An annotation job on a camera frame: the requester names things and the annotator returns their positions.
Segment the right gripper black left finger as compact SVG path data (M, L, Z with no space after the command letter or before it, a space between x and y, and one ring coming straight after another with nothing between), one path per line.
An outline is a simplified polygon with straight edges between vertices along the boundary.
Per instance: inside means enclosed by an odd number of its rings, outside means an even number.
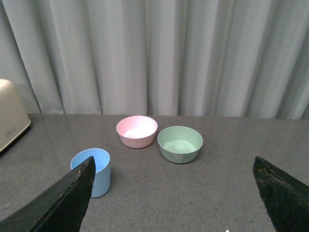
M77 232L86 214L95 178L87 158L33 201L0 223L2 232Z

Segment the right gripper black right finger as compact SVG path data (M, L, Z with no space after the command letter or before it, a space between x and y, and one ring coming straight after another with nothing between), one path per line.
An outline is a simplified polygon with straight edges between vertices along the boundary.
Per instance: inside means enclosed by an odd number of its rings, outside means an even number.
M309 187L262 157L253 175L267 214L277 232L309 230Z

